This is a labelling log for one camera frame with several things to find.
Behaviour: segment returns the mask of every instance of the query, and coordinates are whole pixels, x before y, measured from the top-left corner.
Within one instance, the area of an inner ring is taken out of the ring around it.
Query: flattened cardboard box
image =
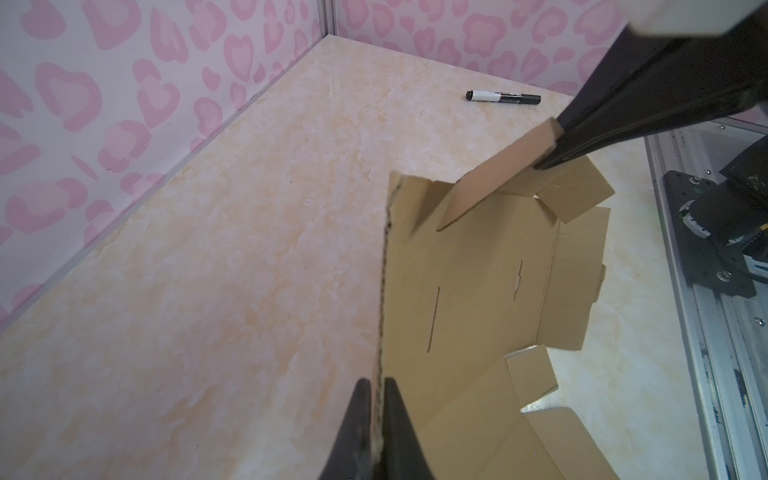
[[[438,480],[616,478],[572,410],[521,413],[557,386],[544,346],[581,348],[604,278],[610,185],[586,157],[532,168],[560,133],[455,185],[391,181],[372,430],[394,377]]]

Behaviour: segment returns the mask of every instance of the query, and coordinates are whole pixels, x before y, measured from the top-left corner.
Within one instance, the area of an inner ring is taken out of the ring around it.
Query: pink heart pattern
[[[308,46],[306,34],[301,30],[293,33],[293,59],[297,59],[304,54]]]
[[[360,28],[368,19],[366,0],[341,0],[341,7],[346,15],[346,22],[352,30]]]
[[[388,6],[381,3],[373,4],[373,29],[376,34],[384,38],[395,27],[395,16]]]
[[[67,29],[61,13],[48,0],[31,0],[32,8],[22,15],[22,28],[40,40],[56,38]]]
[[[605,56],[605,52],[608,51],[605,47],[592,48],[578,59],[576,63],[576,71],[581,81],[587,81],[589,76],[598,66],[600,60]]]
[[[232,105],[234,105],[235,110],[240,111],[243,109],[247,99],[246,95],[245,87],[241,84],[238,84],[236,81],[233,81],[232,85],[230,85],[230,100],[232,101]]]
[[[299,2],[299,13],[301,14],[302,20],[307,20],[307,18],[310,16],[310,8],[306,6],[304,0]]]
[[[400,17],[400,26],[408,33],[413,33],[413,29],[416,27],[416,20],[413,17]]]
[[[547,0],[339,2],[337,32],[343,37],[516,81],[554,85],[570,94],[578,91],[582,77],[624,24],[615,0],[553,0],[550,5]],[[445,14],[449,6],[452,15]],[[413,15],[414,8],[419,15]],[[589,45],[601,50],[588,52]]]
[[[253,13],[256,11],[256,0],[231,0],[230,6],[237,19],[245,22],[253,17]]]
[[[141,86],[136,93],[144,124],[155,128],[168,120],[176,111],[181,100],[181,93],[176,85],[160,84],[160,71],[146,58],[136,60],[133,67],[134,78]]]
[[[215,134],[221,128],[223,114],[221,106],[210,98],[198,98],[194,102],[194,113],[197,116],[197,129],[204,137]]]
[[[523,28],[525,22],[528,21],[528,17],[538,12],[541,6],[546,0],[515,0],[515,3],[520,5],[515,10],[512,10],[512,16],[510,22],[515,28]]]
[[[272,74],[270,75],[270,81],[274,80],[275,78],[278,78],[280,74],[283,73],[283,66],[280,64],[280,62],[276,61],[272,64]]]
[[[256,69],[256,73],[253,74],[253,81],[255,81],[257,84],[260,84],[264,81],[264,78],[266,78],[266,70],[264,69],[264,65],[259,63],[259,66]]]
[[[48,110],[64,119],[66,131],[82,130],[101,113],[101,90],[83,71],[70,73],[41,63],[35,69],[35,88]]]
[[[426,56],[435,47],[435,29],[427,27],[413,34],[413,44],[419,55]]]
[[[568,16],[559,8],[547,8],[544,13],[536,18],[531,36],[537,43],[544,43],[547,37],[553,38],[560,35],[568,25]]]
[[[286,11],[283,13],[283,20],[286,21],[286,25],[293,25],[293,21],[296,20],[296,9],[293,7],[293,0],[288,0]]]
[[[488,63],[488,73],[502,78],[512,78],[518,58],[513,51],[505,51]]]
[[[464,52],[490,57],[507,28],[499,17],[473,13],[464,21]]]
[[[427,14],[430,22],[436,22],[445,12],[445,0],[419,0],[419,8]]]
[[[154,54],[162,61],[186,63],[190,52],[176,22],[153,7],[149,23],[149,39]]]
[[[552,57],[552,63],[571,60],[575,55],[576,51],[573,48],[560,47],[554,53],[554,57]]]
[[[440,42],[437,47],[436,60],[449,65],[458,65],[462,61],[462,53],[453,43],[453,38],[446,38]]]
[[[19,188],[5,202],[5,221],[22,233],[34,233],[63,219],[66,211],[80,207],[88,189],[79,180],[33,181]]]
[[[283,24],[277,21],[277,10],[272,0],[264,4],[264,51],[267,54],[277,50],[283,41]]]
[[[148,174],[146,177],[142,177],[140,174],[126,174],[120,180],[120,189],[131,195],[134,200],[138,200],[147,193],[147,190],[153,185],[159,184],[164,178],[165,175],[163,174]]]
[[[525,54],[520,70],[523,81],[530,81],[539,76],[549,66],[549,58],[542,54],[538,48],[532,48]]]
[[[136,0],[81,0],[96,46],[109,50],[128,40],[141,25]]]
[[[599,45],[615,34],[624,23],[624,17],[616,4],[603,0],[579,15],[574,33],[584,36],[587,45]]]
[[[151,140],[152,134],[144,124],[123,120],[104,134],[104,148],[98,153],[98,163],[108,172],[123,172],[147,150]]]
[[[96,200],[85,209],[88,226],[83,233],[83,247],[93,243],[120,216],[106,200]]]
[[[26,144],[16,130],[0,123],[0,175],[10,174],[38,157],[37,145]]]
[[[169,164],[174,145],[201,149],[225,112],[244,109],[321,36],[309,0],[19,2],[4,31],[25,49],[0,70],[0,178],[21,188],[0,198],[0,256],[23,252],[29,271],[58,268],[41,262],[71,251],[61,245],[73,235],[79,247],[103,235],[166,173],[145,172]],[[565,94],[578,92],[624,25],[614,0],[339,0],[336,20],[347,38]],[[136,84],[120,73],[126,66]],[[62,168],[64,178],[50,177]],[[89,206],[89,195],[100,200]],[[0,303],[17,307],[38,287],[13,283]]]
[[[0,68],[0,113],[16,118],[32,113],[32,99]]]
[[[186,0],[186,4],[194,21],[189,31],[192,43],[199,50],[205,51],[224,34],[227,17],[213,2]]]
[[[453,0],[451,13],[454,17],[463,17],[469,10],[469,0]]]
[[[221,75],[205,67],[203,68],[203,83],[208,87],[208,90],[214,91],[221,85]]]
[[[224,39],[224,60],[232,73],[242,81],[250,78],[253,66],[253,42],[248,35],[238,38],[227,35]]]

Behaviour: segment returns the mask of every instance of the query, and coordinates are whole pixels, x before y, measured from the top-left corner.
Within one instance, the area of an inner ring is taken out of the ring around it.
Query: black marker
[[[538,105],[541,97],[538,95],[507,94],[503,91],[470,90],[467,92],[467,100],[473,101],[497,101],[503,104]]]

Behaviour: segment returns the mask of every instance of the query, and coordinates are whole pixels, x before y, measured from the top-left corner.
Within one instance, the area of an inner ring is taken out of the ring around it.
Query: marble-pattern surface
[[[325,38],[0,336],[0,478],[315,478],[372,373],[389,171],[455,181],[568,101]],[[625,480],[706,478],[644,144],[593,160],[607,278],[542,402]]]

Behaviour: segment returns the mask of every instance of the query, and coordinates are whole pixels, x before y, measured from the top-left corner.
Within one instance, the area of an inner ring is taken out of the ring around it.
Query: corrugated cardboard edge
[[[576,412],[562,407],[523,415],[566,480],[618,480]]]
[[[605,277],[610,212],[594,207],[570,224],[558,225],[536,343],[566,350],[580,350],[584,344],[591,305]],[[575,239],[563,242],[575,233]]]
[[[438,224],[438,230],[463,217],[515,175],[552,152],[562,133],[560,124],[554,118],[548,118],[504,150],[470,170],[452,188],[451,199]]]
[[[376,363],[373,371],[371,395],[373,405],[371,415],[371,461],[375,465],[381,459],[384,448],[382,424],[384,421],[384,376],[382,374],[382,347],[384,343],[384,292],[386,281],[386,254],[388,250],[389,231],[392,229],[390,207],[395,201],[398,190],[402,186],[402,175],[399,172],[389,172],[389,184],[387,185],[386,225],[384,226],[384,248],[382,251],[382,278],[379,292],[379,338],[376,342]]]
[[[547,347],[536,345],[504,357],[521,407],[539,400],[558,387]]]

